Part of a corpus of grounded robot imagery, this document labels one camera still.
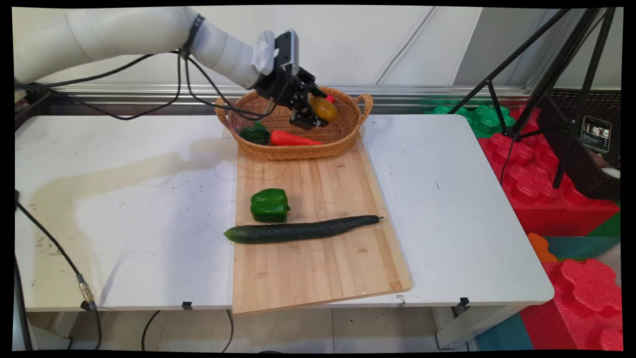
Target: yellow fruit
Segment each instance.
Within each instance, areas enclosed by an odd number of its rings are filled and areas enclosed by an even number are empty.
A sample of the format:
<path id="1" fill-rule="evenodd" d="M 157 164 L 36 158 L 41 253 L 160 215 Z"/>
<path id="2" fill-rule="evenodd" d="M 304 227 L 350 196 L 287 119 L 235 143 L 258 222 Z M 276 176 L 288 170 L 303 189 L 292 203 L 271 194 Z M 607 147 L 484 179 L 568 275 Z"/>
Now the yellow fruit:
<path id="1" fill-rule="evenodd" d="M 312 96 L 309 98 L 309 104 L 311 104 L 314 113 L 321 119 L 331 122 L 338 116 L 338 110 L 331 102 L 320 96 Z"/>

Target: orange foam block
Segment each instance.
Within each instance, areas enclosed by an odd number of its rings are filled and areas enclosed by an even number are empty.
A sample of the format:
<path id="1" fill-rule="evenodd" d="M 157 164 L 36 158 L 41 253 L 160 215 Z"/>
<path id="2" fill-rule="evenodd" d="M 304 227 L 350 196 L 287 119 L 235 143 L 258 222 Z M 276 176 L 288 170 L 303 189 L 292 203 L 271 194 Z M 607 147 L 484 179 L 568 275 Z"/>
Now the orange foam block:
<path id="1" fill-rule="evenodd" d="M 530 233 L 528 234 L 528 240 L 530 240 L 530 244 L 541 263 L 558 262 L 557 257 L 548 251 L 550 244 L 548 244 L 548 240 L 544 239 L 543 236 Z"/>

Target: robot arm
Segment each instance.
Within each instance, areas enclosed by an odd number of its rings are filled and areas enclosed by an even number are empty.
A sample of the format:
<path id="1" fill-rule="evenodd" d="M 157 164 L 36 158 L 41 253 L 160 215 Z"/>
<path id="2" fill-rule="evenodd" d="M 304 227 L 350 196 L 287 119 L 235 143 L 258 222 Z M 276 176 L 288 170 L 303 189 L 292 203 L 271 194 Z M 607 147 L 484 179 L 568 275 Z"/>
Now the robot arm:
<path id="1" fill-rule="evenodd" d="M 254 51 L 187 6 L 70 11 L 14 48 L 13 76 L 17 85 L 28 84 L 89 62 L 177 48 L 232 82 L 278 99 L 279 105 L 292 109 L 291 123 L 304 129 L 327 124 L 308 104 L 308 93 L 326 94 L 299 67 L 293 30 L 278 38 L 262 31 Z"/>

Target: white table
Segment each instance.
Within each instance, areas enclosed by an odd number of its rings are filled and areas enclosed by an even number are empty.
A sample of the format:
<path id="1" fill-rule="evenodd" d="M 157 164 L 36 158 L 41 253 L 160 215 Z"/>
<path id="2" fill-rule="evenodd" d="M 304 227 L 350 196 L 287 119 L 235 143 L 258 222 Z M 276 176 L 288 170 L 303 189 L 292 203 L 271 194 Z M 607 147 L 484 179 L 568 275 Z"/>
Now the white table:
<path id="1" fill-rule="evenodd" d="M 372 115 L 362 134 L 413 288 L 325 306 L 448 307 L 467 297 L 457 319 L 439 311 L 439 344 L 451 347 L 553 297 L 463 117 Z M 234 225 L 236 155 L 215 116 L 34 117 L 15 134 L 15 185 L 100 309 L 231 308 L 223 232 Z M 64 258 L 24 215 L 15 223 L 27 309 L 79 310 Z"/>

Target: basket handle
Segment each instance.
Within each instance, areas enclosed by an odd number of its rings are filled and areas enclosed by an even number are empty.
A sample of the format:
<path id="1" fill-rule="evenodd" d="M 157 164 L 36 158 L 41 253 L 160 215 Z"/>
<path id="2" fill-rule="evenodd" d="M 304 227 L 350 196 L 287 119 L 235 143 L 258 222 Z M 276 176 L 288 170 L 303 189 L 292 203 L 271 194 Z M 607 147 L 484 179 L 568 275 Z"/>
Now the basket handle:
<path id="1" fill-rule="evenodd" d="M 225 101 L 223 98 L 217 98 L 214 103 L 217 106 L 225 106 Z M 219 121 L 228 129 L 230 132 L 232 129 L 230 128 L 230 123 L 228 122 L 228 117 L 225 115 L 225 110 L 222 108 L 214 107 L 214 111 L 216 112 L 216 116 L 219 117 Z"/>
<path id="2" fill-rule="evenodd" d="M 364 123 L 367 117 L 369 117 L 369 114 L 371 114 L 371 109 L 373 109 L 373 97 L 371 97 L 370 94 L 368 93 L 361 94 L 355 99 L 356 103 L 360 103 L 361 99 L 364 100 L 364 111 L 362 112 L 362 115 L 360 116 L 360 125 L 362 125 L 362 123 Z"/>

